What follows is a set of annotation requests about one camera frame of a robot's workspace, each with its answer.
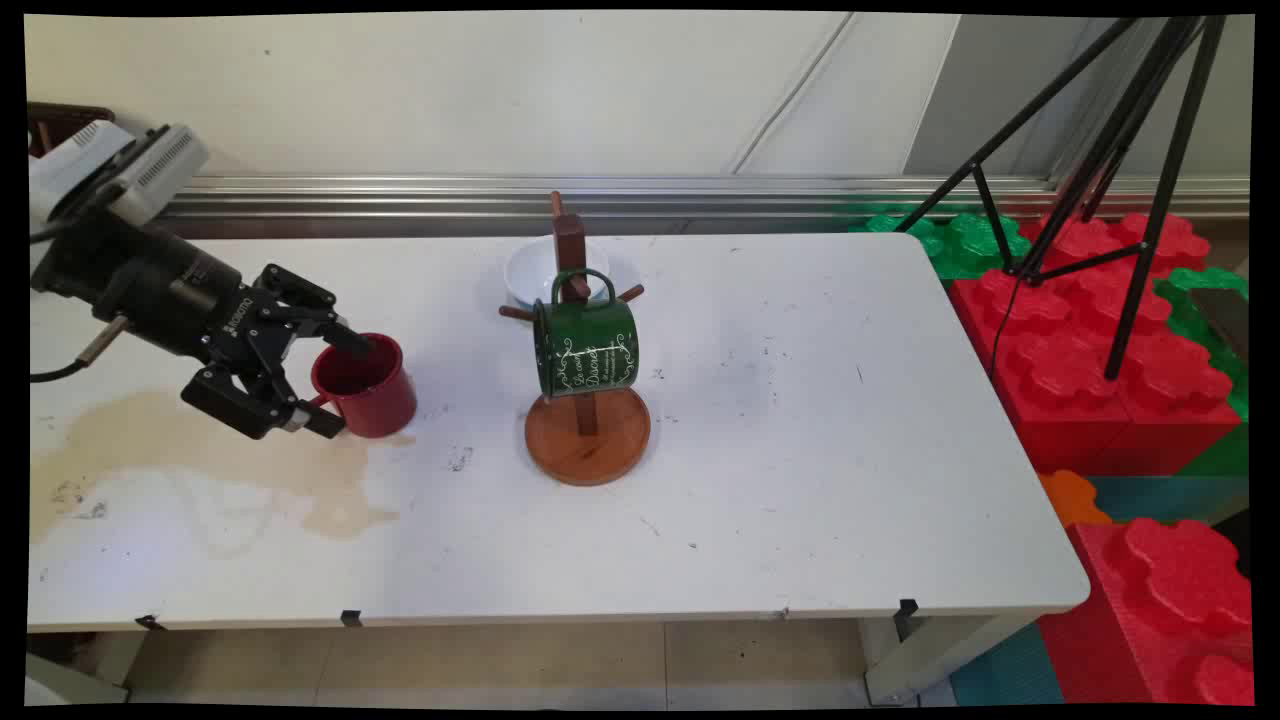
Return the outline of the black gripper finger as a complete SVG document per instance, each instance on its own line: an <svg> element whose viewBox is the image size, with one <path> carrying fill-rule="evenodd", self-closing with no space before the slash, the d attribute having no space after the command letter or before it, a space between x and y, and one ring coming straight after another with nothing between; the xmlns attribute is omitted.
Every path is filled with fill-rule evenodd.
<svg viewBox="0 0 1280 720"><path fill-rule="evenodd" d="M335 310L330 291L276 264L266 265L255 288L268 295L259 316L270 325L287 325L300 338L320 338L332 347L364 357L372 341L348 328Z"/></svg>
<svg viewBox="0 0 1280 720"><path fill-rule="evenodd" d="M237 384L242 379L228 366L210 364L195 374L180 398L251 439L275 429L306 429L333 439L347 428L346 419L321 401L300 397L280 377L248 375L246 388Z"/></svg>

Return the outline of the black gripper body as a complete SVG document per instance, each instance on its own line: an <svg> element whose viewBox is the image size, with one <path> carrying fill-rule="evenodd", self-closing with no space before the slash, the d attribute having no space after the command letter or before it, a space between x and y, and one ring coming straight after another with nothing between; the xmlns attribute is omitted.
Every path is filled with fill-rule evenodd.
<svg viewBox="0 0 1280 720"><path fill-rule="evenodd" d="M79 299L106 328L77 359L38 372L38 383L84 370L125 332L204 368L287 380L283 363L298 336L259 316L268 295L189 241L155 224L132 225L104 209L83 209L35 233L47 252L35 288Z"/></svg>

